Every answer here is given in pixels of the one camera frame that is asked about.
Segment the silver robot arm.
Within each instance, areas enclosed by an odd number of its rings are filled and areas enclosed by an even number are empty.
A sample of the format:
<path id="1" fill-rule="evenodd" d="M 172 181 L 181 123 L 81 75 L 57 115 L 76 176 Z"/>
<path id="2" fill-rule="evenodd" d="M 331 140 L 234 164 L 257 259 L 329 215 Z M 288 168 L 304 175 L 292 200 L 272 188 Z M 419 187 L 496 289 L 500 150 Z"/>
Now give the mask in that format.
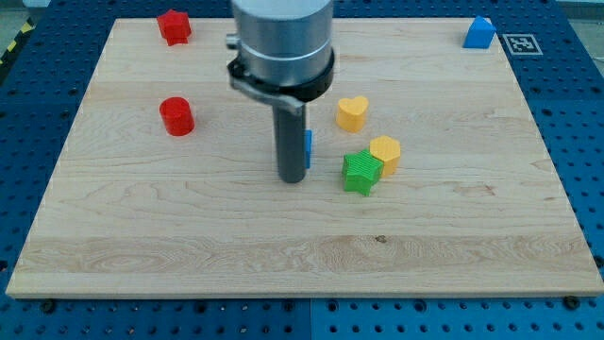
<path id="1" fill-rule="evenodd" d="M 331 67 L 331 0 L 232 0 L 238 59 L 277 86 L 310 82 Z"/>

